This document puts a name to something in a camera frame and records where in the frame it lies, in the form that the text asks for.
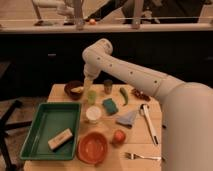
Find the silver fork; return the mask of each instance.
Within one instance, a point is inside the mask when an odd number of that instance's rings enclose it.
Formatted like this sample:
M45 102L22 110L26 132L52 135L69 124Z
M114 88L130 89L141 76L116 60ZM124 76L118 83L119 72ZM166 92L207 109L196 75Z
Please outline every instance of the silver fork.
M145 157L145 156L141 156L135 153L129 153L129 152L125 152L125 157L130 159L130 160L135 160L135 159L148 159L148 160L156 160L156 161L160 161L161 157Z

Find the dark cabinet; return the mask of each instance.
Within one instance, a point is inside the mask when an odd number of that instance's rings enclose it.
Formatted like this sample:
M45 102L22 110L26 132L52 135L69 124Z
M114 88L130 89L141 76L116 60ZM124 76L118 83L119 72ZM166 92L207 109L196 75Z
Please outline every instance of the dark cabinet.
M83 80L82 52L100 38L113 44L113 56L166 72L184 81L213 86L211 31L0 34L0 61L11 65L0 80L2 98L48 95L54 83ZM119 80L101 73L95 80Z

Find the terracotta bowl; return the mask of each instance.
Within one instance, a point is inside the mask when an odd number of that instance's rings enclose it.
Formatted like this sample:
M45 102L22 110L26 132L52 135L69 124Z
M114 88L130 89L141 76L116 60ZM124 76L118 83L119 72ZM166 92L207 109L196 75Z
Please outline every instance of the terracotta bowl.
M100 164L106 158L108 143L99 132L90 132L78 143L78 158L88 164Z
M83 92L81 93L75 93L75 92L72 92L71 90L73 88L76 88L76 87L80 87L80 86L83 86L83 82L81 81L78 81L78 80L73 80L73 81L70 81L68 82L65 87L64 87L64 91L65 93L73 100L79 100L83 94Z

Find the white cup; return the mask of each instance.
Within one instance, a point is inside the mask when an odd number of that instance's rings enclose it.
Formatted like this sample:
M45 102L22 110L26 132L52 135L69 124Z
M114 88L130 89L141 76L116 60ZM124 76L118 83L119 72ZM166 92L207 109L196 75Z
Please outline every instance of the white cup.
M101 109L97 106L91 106L86 110L86 117L90 123L98 123L101 115Z

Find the green tray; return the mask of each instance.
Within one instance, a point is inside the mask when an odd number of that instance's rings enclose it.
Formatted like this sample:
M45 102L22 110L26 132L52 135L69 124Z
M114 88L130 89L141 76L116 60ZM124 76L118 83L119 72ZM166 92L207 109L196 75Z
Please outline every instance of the green tray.
M80 121L80 103L41 103L23 144L22 160L72 160L77 146ZM48 141L70 128L73 137L56 151Z

